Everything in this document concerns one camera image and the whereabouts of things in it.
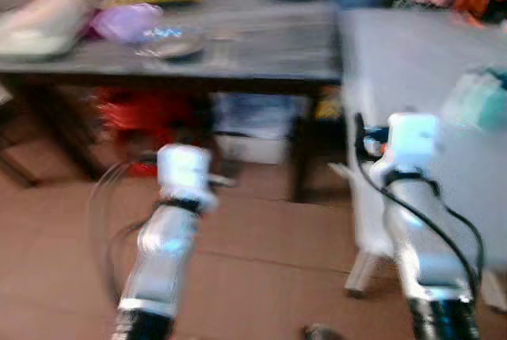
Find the purple bag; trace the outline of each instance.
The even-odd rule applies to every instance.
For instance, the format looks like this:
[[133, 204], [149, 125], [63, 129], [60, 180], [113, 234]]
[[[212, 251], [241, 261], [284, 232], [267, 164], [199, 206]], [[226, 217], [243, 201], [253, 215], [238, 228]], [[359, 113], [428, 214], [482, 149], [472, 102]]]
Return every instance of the purple bag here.
[[145, 41], [145, 32], [153, 29], [162, 15], [160, 7], [147, 3], [118, 6], [100, 12], [90, 26], [106, 40], [139, 44]]

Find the brown floor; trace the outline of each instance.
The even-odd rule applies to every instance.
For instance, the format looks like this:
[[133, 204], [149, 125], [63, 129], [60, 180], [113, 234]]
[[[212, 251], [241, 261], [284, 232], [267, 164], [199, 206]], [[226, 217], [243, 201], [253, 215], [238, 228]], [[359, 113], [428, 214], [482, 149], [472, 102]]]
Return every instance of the brown floor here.
[[[0, 339], [107, 339], [114, 310], [86, 237], [92, 184], [36, 130], [15, 136], [21, 142], [9, 153], [46, 183], [20, 189], [0, 174]], [[290, 340], [313, 322], [347, 339], [414, 338], [392, 271], [372, 282], [367, 299], [344, 294], [355, 254], [345, 183], [320, 166], [313, 186], [334, 193], [320, 204], [291, 204], [287, 171], [249, 165], [238, 188], [220, 191], [191, 261], [177, 339]], [[153, 181], [124, 181], [113, 226], [146, 215], [155, 194]], [[504, 316], [483, 305], [478, 316], [483, 339], [507, 339]]]

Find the tiled floor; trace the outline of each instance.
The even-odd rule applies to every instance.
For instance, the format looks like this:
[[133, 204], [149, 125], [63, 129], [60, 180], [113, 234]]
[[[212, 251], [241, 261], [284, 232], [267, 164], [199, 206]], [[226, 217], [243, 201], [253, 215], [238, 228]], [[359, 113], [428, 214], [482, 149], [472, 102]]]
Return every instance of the tiled floor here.
[[[79, 181], [42, 137], [10, 153], [48, 182], [19, 189], [0, 174], [0, 339], [109, 338], [114, 310], [86, 231], [92, 184]], [[375, 280], [365, 300], [344, 294], [355, 254], [345, 183], [319, 166], [313, 184], [335, 193], [325, 204], [291, 204], [287, 172], [250, 165], [238, 188], [220, 191], [190, 264], [177, 339], [291, 340], [315, 321], [347, 339], [413, 338], [392, 275]], [[153, 181], [125, 180], [112, 226], [146, 215], [155, 194]], [[128, 249], [121, 259], [132, 260]], [[483, 339], [507, 339], [504, 316], [483, 306], [478, 315]]]

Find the red object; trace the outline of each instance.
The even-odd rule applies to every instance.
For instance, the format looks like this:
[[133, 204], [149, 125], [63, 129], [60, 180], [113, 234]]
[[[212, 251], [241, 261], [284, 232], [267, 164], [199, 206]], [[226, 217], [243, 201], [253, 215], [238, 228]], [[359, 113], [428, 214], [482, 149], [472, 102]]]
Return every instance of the red object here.
[[[149, 141], [148, 146], [156, 151], [176, 140], [176, 124], [196, 127], [193, 100], [188, 94], [101, 88], [98, 101], [105, 125], [114, 133], [116, 152], [123, 160], [134, 160], [128, 147], [136, 138]], [[156, 175], [156, 167], [146, 164], [136, 163], [131, 170], [135, 176]]]

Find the dark wooden table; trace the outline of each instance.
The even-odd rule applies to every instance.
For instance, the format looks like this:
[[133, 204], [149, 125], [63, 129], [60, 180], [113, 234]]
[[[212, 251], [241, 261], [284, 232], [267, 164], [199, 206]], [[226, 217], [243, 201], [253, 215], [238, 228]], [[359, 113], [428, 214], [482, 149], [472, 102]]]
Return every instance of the dark wooden table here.
[[[340, 81], [332, 61], [331, 8], [327, 1], [271, 0], [205, 0], [199, 5], [173, 7], [165, 15], [168, 25], [198, 27], [206, 33], [206, 48], [196, 59], [169, 63], [142, 58], [127, 46], [87, 41], [57, 61], [1, 61], [0, 81], [28, 102], [57, 144], [92, 179], [99, 178], [103, 168], [91, 155], [85, 138], [68, 130], [78, 118], [66, 108], [54, 85], [307, 97], [292, 182], [292, 199], [302, 201], [320, 88]], [[220, 40], [224, 34], [230, 39]]]

